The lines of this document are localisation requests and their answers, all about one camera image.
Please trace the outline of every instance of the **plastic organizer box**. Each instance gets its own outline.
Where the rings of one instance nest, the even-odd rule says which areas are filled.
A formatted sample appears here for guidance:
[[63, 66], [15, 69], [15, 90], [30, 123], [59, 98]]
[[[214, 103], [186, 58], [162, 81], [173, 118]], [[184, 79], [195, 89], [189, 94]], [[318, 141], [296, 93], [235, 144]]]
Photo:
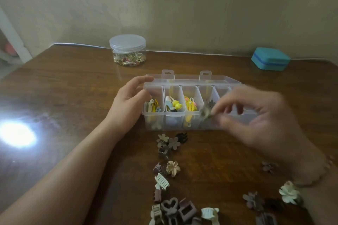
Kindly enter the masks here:
[[[212, 119], [204, 121], [200, 118], [200, 109], [205, 101], [217, 102], [220, 97], [231, 91], [241, 82], [222, 75], [212, 75], [211, 71], [201, 71], [199, 75], [175, 75], [173, 70], [162, 70], [162, 74], [147, 74], [154, 77], [153, 82], [146, 82], [146, 89], [153, 99], [158, 101], [161, 112], [147, 112], [147, 104], [144, 104], [146, 129], [151, 131], [171, 130], [218, 130], [218, 126]], [[165, 108], [165, 97], [171, 96], [182, 104], [178, 112], [168, 112]], [[184, 96], [194, 98], [197, 111], [188, 111]], [[249, 123], [257, 113], [244, 107], [241, 115], [237, 114], [236, 106], [233, 106], [229, 114], [243, 123]]]

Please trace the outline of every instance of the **turquoise case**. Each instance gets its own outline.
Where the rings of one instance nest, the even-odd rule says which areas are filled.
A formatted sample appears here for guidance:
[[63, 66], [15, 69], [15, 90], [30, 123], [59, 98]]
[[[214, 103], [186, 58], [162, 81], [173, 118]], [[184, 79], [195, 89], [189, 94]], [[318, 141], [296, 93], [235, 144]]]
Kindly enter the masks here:
[[281, 71], [289, 64], [290, 57], [278, 49], [258, 47], [251, 60], [260, 69]]

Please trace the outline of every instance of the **white lid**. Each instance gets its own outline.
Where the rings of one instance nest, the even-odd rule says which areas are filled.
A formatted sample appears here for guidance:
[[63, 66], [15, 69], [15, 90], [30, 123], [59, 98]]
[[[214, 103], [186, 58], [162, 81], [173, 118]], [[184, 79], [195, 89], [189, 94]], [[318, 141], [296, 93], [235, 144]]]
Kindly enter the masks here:
[[118, 52], [136, 52], [146, 47], [146, 40], [139, 35], [124, 34], [112, 37], [109, 44]]

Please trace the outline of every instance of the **white cable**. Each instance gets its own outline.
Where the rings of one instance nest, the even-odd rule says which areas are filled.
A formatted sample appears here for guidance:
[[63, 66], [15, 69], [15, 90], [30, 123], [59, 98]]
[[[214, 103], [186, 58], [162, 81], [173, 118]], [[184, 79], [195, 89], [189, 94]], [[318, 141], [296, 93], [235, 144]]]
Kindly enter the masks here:
[[[98, 46], [98, 45], [86, 45], [86, 44], [77, 44], [77, 43], [54, 43], [51, 44], [49, 47], [53, 45], [76, 45], [76, 46], [87, 46], [87, 47], [96, 47], [96, 48], [103, 48], [103, 49], [109, 49], [107, 47]], [[232, 57], [240, 57], [236, 55], [231, 54], [217, 54], [217, 53], [201, 53], [201, 52], [178, 52], [178, 51], [156, 51], [156, 50], [146, 50], [148, 52], [174, 52], [174, 53], [187, 53], [187, 54], [202, 54], [202, 55], [215, 55], [215, 56], [232, 56]], [[333, 61], [330, 61], [326, 58], [291, 58], [291, 60], [324, 60], [328, 61], [334, 64]]]

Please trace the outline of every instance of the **brown table surface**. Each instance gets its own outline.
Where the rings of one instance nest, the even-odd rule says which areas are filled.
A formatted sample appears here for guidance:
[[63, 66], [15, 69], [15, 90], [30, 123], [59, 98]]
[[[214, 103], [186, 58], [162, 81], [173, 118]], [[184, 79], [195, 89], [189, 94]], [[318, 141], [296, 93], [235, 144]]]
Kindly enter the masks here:
[[[19, 120], [37, 144], [14, 148], [0, 141], [0, 212], [31, 188], [107, 114], [118, 89], [132, 77], [173, 69], [176, 74], [211, 70], [285, 95], [306, 135], [325, 153], [338, 155], [338, 69], [323, 61], [291, 61], [285, 71], [264, 71], [247, 57], [149, 52], [144, 65], [115, 64], [109, 49], [52, 46], [0, 81], [0, 123]], [[173, 137], [176, 132], [165, 132]], [[141, 116], [113, 150], [85, 224], [148, 224], [153, 205], [153, 167], [158, 132]], [[181, 172], [168, 193], [187, 197], [198, 210], [220, 209], [221, 224], [255, 224], [243, 194], [278, 197], [287, 178], [261, 170], [260, 155], [223, 131], [188, 131], [173, 153]], [[279, 224], [312, 224], [297, 206], [275, 212]]]

